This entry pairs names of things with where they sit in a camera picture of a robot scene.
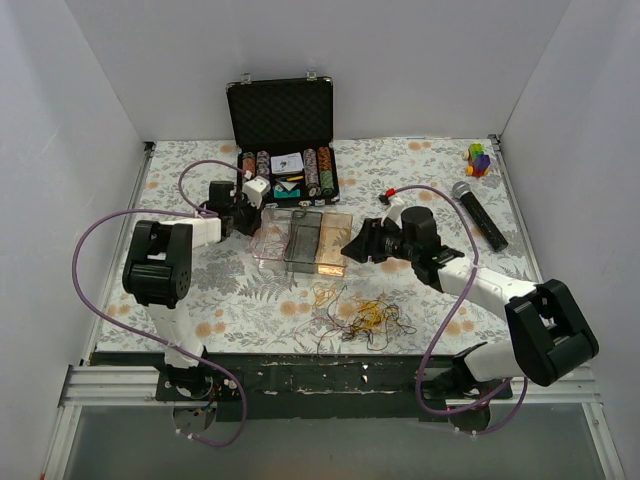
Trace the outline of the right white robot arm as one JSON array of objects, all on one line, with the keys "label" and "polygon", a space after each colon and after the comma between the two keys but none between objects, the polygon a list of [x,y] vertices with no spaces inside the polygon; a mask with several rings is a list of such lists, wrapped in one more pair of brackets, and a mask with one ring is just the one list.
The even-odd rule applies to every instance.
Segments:
[{"label": "right white robot arm", "polygon": [[451,368],[435,378],[443,389],[471,398],[489,381],[513,377],[547,387],[599,353],[592,329],[563,282],[533,283],[476,267],[443,244],[426,207],[409,207],[397,221],[365,219],[341,253],[358,263],[405,260],[424,285],[468,300],[507,323],[508,340],[478,344],[454,356]]}]

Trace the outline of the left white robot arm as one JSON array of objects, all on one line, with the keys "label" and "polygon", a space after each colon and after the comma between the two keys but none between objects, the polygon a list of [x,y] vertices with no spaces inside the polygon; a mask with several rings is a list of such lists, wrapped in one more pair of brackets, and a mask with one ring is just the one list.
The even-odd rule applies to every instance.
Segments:
[{"label": "left white robot arm", "polygon": [[213,377],[199,361],[206,348],[191,325],[184,299],[192,277],[193,251],[224,241],[237,231],[253,236],[261,225],[267,180],[256,177],[237,188],[213,181],[209,199],[193,216],[176,221],[136,223],[125,261],[122,283],[144,307],[157,335],[168,342],[162,371],[171,386],[190,399],[205,398]]}]

